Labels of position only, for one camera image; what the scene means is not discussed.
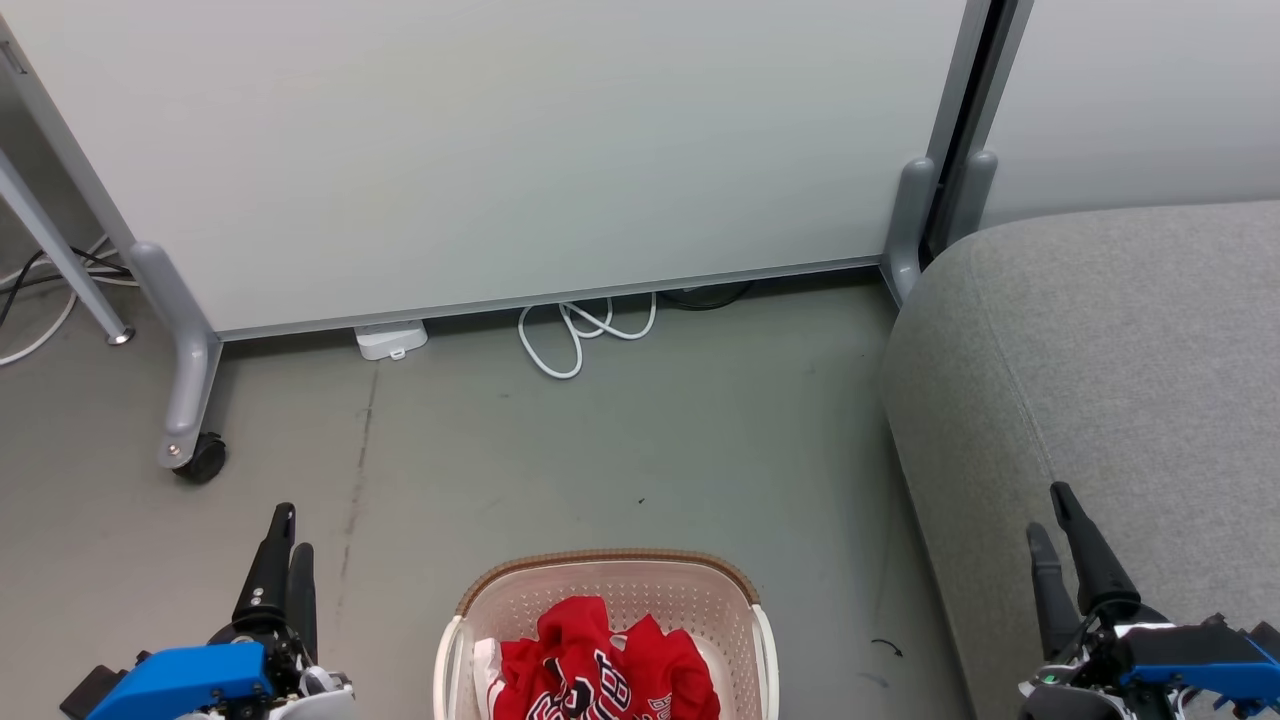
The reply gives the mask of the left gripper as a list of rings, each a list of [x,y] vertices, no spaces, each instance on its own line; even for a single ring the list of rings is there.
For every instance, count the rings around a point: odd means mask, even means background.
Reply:
[[[209,644],[257,643],[270,689],[232,698],[214,693],[206,719],[353,719],[355,688],[343,673],[317,665],[317,598],[314,547],[294,548],[293,503],[275,506],[251,562],[232,624]]]

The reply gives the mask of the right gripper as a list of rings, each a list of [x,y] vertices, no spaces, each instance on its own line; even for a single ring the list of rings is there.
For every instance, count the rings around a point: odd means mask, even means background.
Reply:
[[[1187,687],[1180,682],[1123,682],[1119,641],[1135,629],[1172,624],[1140,601],[1140,593],[1100,528],[1065,482],[1050,487],[1059,528],[1076,573],[1076,603],[1068,592],[1061,560],[1039,523],[1027,527],[1030,579],[1039,643],[1044,656],[1020,684],[1019,719],[1184,719]]]

